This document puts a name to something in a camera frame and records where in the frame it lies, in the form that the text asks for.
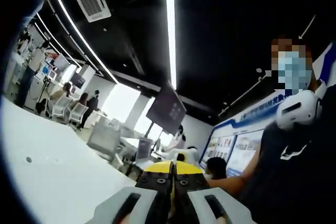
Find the man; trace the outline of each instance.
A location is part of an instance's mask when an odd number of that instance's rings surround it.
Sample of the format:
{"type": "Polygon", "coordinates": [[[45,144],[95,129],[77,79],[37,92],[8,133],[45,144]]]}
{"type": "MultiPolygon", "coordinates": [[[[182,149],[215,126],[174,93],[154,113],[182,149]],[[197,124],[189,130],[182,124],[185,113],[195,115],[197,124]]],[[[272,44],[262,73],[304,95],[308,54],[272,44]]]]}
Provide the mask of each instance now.
{"type": "Polygon", "coordinates": [[[91,115],[91,113],[94,110],[98,109],[98,96],[99,96],[99,90],[96,90],[94,93],[94,96],[87,102],[87,111],[84,113],[83,115],[83,119],[82,122],[80,123],[80,125],[77,127],[77,129],[81,130],[82,128],[84,128],[85,122],[88,119],[88,117],[91,115]]]}
{"type": "Polygon", "coordinates": [[[244,172],[237,177],[210,179],[209,185],[236,197],[259,224],[330,221],[336,196],[336,86],[327,89],[316,79],[311,52],[303,40],[275,39],[271,47],[272,70],[277,70],[277,79],[289,89],[286,92],[313,91],[322,99],[322,113],[312,125],[295,130],[285,131],[271,123],[244,172]],[[284,153],[290,158],[283,158],[284,153]]]}
{"type": "Polygon", "coordinates": [[[30,59],[30,62],[20,81],[19,91],[15,100],[15,104],[23,108],[28,91],[33,80],[34,75],[41,69],[43,61],[45,60],[45,49],[49,47],[49,42],[45,41],[42,46],[36,49],[30,59]]]}

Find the led light strip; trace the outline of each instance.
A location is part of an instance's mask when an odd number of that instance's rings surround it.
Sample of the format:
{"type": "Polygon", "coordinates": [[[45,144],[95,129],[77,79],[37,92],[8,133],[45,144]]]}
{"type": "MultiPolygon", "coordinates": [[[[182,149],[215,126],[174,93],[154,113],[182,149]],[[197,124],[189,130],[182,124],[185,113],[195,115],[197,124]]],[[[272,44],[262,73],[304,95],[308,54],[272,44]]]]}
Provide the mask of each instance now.
{"type": "MultiPolygon", "coordinates": [[[[48,38],[44,35],[44,33],[42,33],[42,30],[39,28],[39,26],[36,24],[36,22],[34,22],[34,25],[36,26],[36,28],[39,30],[40,34],[45,38],[45,40],[48,40],[48,38]]],[[[51,47],[58,53],[60,54],[60,52],[56,49],[56,47],[52,44],[49,43],[51,45],[51,47]]]]}
{"type": "Polygon", "coordinates": [[[78,67],[80,67],[80,64],[78,62],[75,61],[75,59],[71,56],[71,54],[68,53],[67,50],[65,50],[65,48],[60,44],[60,42],[58,42],[58,40],[52,35],[52,33],[50,32],[50,30],[48,29],[48,27],[46,26],[46,24],[43,22],[43,20],[41,19],[39,13],[36,14],[37,17],[39,18],[39,20],[41,21],[42,25],[44,26],[44,28],[47,30],[47,32],[50,34],[50,36],[54,39],[54,41],[56,41],[56,43],[59,45],[59,47],[70,57],[71,60],[73,60],[76,65],[78,67]]]}
{"type": "Polygon", "coordinates": [[[63,22],[60,20],[59,16],[57,15],[57,13],[55,12],[55,9],[53,8],[53,5],[51,4],[51,2],[48,0],[48,4],[54,14],[54,16],[57,18],[58,22],[61,24],[61,26],[63,27],[64,31],[67,33],[67,35],[69,36],[69,38],[72,40],[72,42],[75,44],[75,46],[78,48],[78,50],[81,52],[83,58],[85,58],[96,70],[96,72],[99,72],[101,75],[102,73],[100,72],[100,70],[96,67],[95,64],[93,64],[93,62],[91,61],[91,59],[84,53],[84,51],[80,48],[80,46],[76,43],[76,41],[74,40],[74,38],[70,35],[69,31],[67,30],[67,28],[65,27],[65,25],[63,24],[63,22]]]}
{"type": "Polygon", "coordinates": [[[166,2],[167,2],[170,78],[173,88],[176,89],[175,0],[166,0],[166,2]]]}
{"type": "Polygon", "coordinates": [[[95,57],[95,59],[97,60],[97,62],[103,67],[103,69],[107,72],[107,74],[118,84],[119,81],[117,81],[117,79],[114,77],[114,75],[110,72],[110,70],[105,66],[105,64],[99,59],[99,57],[96,55],[96,53],[94,52],[94,50],[89,46],[89,44],[86,42],[86,40],[84,39],[83,35],[80,33],[80,31],[78,30],[78,28],[76,27],[75,23],[72,21],[72,19],[70,18],[67,10],[64,7],[64,4],[62,2],[62,0],[57,0],[60,7],[62,8],[65,16],[68,18],[70,24],[72,25],[73,29],[76,31],[77,35],[79,36],[79,38],[83,41],[83,43],[86,45],[86,47],[88,48],[88,50],[92,53],[92,55],[95,57]]]}

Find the monitor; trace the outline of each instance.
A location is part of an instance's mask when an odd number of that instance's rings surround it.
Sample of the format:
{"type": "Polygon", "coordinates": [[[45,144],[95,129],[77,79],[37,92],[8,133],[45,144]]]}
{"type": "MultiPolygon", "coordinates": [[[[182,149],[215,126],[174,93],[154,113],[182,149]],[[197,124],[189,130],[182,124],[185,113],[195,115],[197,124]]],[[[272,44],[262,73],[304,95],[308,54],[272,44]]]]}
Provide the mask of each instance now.
{"type": "Polygon", "coordinates": [[[148,138],[141,137],[139,139],[139,145],[138,145],[138,152],[136,153],[137,159],[149,159],[151,155],[151,146],[152,146],[152,140],[148,138]]]}
{"type": "Polygon", "coordinates": [[[71,77],[70,81],[77,88],[81,89],[81,87],[83,86],[83,84],[85,82],[85,79],[75,72],[75,73],[73,73],[73,76],[71,77]]]}
{"type": "Polygon", "coordinates": [[[76,91],[76,87],[75,86],[72,86],[72,88],[71,88],[71,90],[70,90],[70,93],[75,93],[75,91],[76,91]]]}
{"type": "Polygon", "coordinates": [[[49,71],[48,78],[50,80],[54,81],[56,79],[56,75],[57,75],[56,72],[51,70],[51,71],[49,71]]]}
{"type": "Polygon", "coordinates": [[[179,95],[167,81],[161,88],[146,116],[162,127],[164,131],[175,135],[186,111],[179,95]]]}

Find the computer monitor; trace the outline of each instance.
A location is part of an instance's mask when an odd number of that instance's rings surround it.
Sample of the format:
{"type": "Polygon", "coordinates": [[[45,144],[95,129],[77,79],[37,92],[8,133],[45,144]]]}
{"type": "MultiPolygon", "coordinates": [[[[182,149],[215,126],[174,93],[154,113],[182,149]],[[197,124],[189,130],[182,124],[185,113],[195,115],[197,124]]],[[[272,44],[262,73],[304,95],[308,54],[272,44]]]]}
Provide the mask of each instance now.
{"type": "Polygon", "coordinates": [[[57,74],[56,74],[55,71],[53,71],[53,70],[49,71],[48,78],[50,80],[54,81],[56,79],[56,76],[57,76],[57,74]]]}
{"type": "Polygon", "coordinates": [[[73,85],[75,85],[79,89],[81,89],[81,87],[85,83],[85,79],[77,73],[73,74],[70,81],[72,82],[73,85]]]}
{"type": "Polygon", "coordinates": [[[71,90],[70,90],[70,93],[73,94],[73,93],[75,93],[75,91],[76,91],[76,87],[75,87],[75,86],[72,86],[72,88],[71,88],[71,90]]]}
{"type": "Polygon", "coordinates": [[[135,162],[139,160],[145,160],[149,159],[151,155],[151,146],[152,146],[152,140],[148,138],[141,137],[139,139],[139,145],[138,145],[138,152],[136,153],[137,159],[135,162]]]}

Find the black t-shirt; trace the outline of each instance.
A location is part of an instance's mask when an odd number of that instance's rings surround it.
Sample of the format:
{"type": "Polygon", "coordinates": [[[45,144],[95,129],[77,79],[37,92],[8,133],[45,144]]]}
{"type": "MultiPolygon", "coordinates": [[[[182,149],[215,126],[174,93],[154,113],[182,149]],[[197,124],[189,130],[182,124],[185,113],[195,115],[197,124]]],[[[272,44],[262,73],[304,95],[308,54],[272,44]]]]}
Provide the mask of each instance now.
{"type": "Polygon", "coordinates": [[[258,164],[239,197],[255,222],[334,222],[335,134],[336,86],[327,89],[321,118],[313,125],[290,132],[275,122],[265,128],[258,164]],[[306,147],[300,155],[282,160],[287,146],[288,154],[306,147]]]}

